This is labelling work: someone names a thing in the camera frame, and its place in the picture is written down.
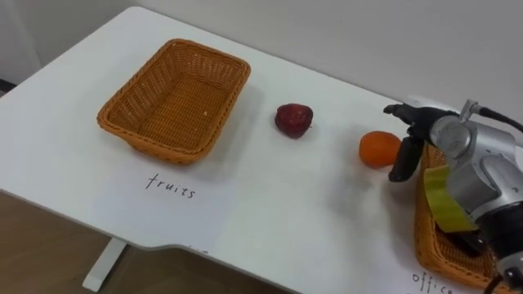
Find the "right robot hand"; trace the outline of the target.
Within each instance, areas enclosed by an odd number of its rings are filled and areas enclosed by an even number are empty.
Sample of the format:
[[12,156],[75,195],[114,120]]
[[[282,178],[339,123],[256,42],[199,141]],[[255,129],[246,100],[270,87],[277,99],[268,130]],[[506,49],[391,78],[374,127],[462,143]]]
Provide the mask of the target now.
[[388,105],[383,109],[385,114],[399,118],[409,127],[408,136],[400,143],[393,168],[388,174],[391,182],[399,183],[409,180],[416,171],[426,143],[432,145],[431,128],[443,117],[458,116],[451,110],[434,107],[414,107],[406,103]]

